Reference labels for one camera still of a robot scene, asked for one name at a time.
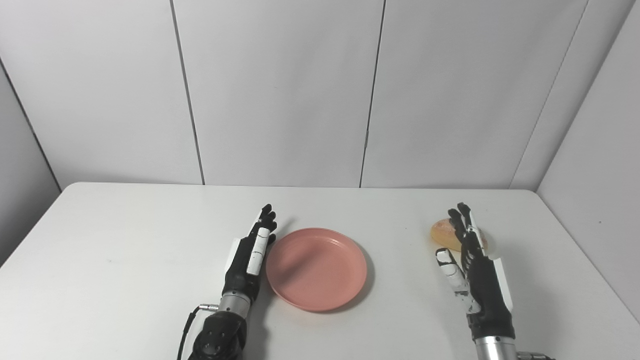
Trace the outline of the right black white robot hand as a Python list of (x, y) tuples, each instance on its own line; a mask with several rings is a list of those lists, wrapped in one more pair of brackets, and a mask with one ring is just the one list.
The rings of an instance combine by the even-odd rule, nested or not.
[(446, 247), (437, 249), (435, 258), (466, 312), (471, 338), (515, 339), (513, 301), (502, 260), (492, 254), (466, 203), (449, 209), (448, 216), (461, 246), (460, 262)]

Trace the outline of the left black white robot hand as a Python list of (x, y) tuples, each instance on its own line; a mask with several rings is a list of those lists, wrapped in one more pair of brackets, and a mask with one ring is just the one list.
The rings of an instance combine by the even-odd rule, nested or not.
[(257, 216), (247, 236), (238, 240), (235, 252), (226, 270), (222, 294), (234, 293), (246, 296), (253, 304), (261, 285), (262, 265), (268, 247), (277, 238), (277, 215), (267, 203)]

